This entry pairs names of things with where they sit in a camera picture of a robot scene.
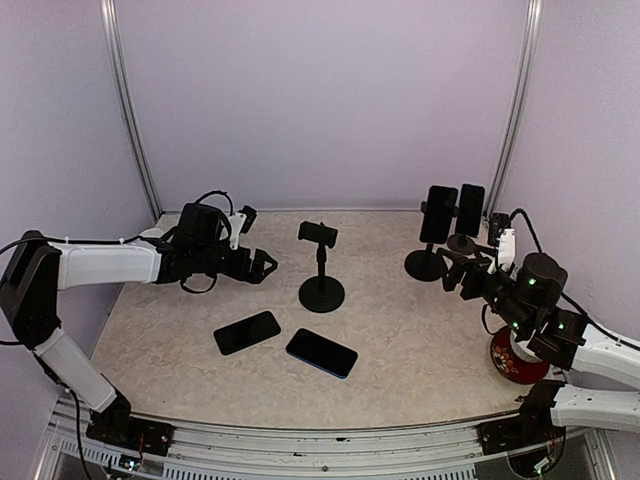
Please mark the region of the grey round-base phone stand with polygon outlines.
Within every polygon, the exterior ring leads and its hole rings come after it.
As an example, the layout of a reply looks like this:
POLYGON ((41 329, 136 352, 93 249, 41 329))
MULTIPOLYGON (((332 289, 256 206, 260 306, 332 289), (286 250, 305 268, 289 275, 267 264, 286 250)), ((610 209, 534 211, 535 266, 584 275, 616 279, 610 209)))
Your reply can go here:
POLYGON ((476 242, 471 237, 459 233, 452 234, 446 245, 450 251, 464 256, 472 255, 476 249, 476 242))

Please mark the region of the black pole phone stand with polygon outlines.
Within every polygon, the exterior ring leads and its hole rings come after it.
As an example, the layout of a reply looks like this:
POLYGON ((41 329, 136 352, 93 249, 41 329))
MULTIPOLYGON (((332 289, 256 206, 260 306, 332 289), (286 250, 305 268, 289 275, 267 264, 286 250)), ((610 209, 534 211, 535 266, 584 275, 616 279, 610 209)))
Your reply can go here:
POLYGON ((439 280, 444 272, 444 261, 434 252, 438 230, 433 230, 433 215, 426 200, 421 202, 420 212, 423 214, 423 221, 419 240, 425 244, 425 249, 409 253, 404 260, 404 268, 416 280, 434 282, 439 280))
POLYGON ((345 300, 343 285, 326 274, 327 249, 332 249, 337 240, 338 230, 326 226, 323 222, 303 221, 300 224, 298 239, 317 245, 316 262, 318 273, 303 282, 299 288, 301 305, 314 313, 329 313, 337 310, 345 300))

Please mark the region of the black phone blue edge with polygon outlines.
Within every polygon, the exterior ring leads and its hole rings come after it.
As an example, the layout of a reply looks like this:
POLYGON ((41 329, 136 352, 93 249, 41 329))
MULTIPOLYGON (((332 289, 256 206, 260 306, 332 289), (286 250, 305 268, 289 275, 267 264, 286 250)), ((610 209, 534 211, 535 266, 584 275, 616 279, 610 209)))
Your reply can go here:
POLYGON ((463 184, 460 192, 455 233, 477 237, 480 230, 484 205, 485 188, 479 185, 463 184))
POLYGON ((286 352, 340 379, 348 377, 358 360, 356 351, 304 328, 294 334, 286 352))

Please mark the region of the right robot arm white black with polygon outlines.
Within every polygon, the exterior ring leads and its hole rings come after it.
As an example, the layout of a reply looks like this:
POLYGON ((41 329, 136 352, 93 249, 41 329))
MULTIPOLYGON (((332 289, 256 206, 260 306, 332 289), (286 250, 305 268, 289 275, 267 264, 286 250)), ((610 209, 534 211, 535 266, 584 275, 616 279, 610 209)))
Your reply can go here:
POLYGON ((569 298, 564 292, 568 273, 540 246, 512 274, 516 239, 510 223, 489 233, 497 246, 480 248, 471 257, 438 249, 448 260, 444 289, 460 286, 463 299, 483 299, 528 355, 563 371, 596 374, 627 387, 588 390, 542 379, 524 398, 511 423, 512 436, 531 444, 573 426, 638 432, 638 342, 605 329, 577 303, 559 307, 560 300, 569 298))

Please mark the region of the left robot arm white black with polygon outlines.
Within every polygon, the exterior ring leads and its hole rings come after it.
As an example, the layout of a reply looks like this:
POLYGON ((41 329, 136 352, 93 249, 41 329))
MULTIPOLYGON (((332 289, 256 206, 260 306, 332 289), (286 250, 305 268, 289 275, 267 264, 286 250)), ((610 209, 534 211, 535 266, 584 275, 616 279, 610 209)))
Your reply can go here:
POLYGON ((12 257, 1 276, 1 311, 23 346, 54 378, 81 399, 91 422, 115 442, 133 443, 140 424, 131 406, 91 364, 67 335, 58 317, 62 290, 124 283, 173 284, 187 291, 194 275, 211 280, 226 276, 260 284, 278 267, 267 252, 241 246, 257 212, 244 206, 221 210, 204 198, 182 208, 176 226, 167 232, 147 230, 118 240, 59 239, 29 230, 7 245, 12 257))

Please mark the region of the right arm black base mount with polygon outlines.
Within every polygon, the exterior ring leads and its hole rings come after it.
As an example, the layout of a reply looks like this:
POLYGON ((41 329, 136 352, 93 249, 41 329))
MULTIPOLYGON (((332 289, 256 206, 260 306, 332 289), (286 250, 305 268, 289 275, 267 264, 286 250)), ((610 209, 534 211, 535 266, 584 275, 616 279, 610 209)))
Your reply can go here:
POLYGON ((546 443, 566 434, 565 427, 540 426, 520 417, 483 422, 476 430, 485 456, 546 443))

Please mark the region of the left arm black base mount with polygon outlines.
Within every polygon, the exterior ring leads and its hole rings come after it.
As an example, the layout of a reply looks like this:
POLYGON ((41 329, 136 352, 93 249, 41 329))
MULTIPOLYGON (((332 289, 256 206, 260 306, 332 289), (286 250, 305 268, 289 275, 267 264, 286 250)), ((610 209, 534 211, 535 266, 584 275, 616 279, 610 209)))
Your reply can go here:
POLYGON ((86 435, 111 446, 166 457, 172 445, 174 427, 169 423, 130 417, 120 430, 91 421, 86 435))

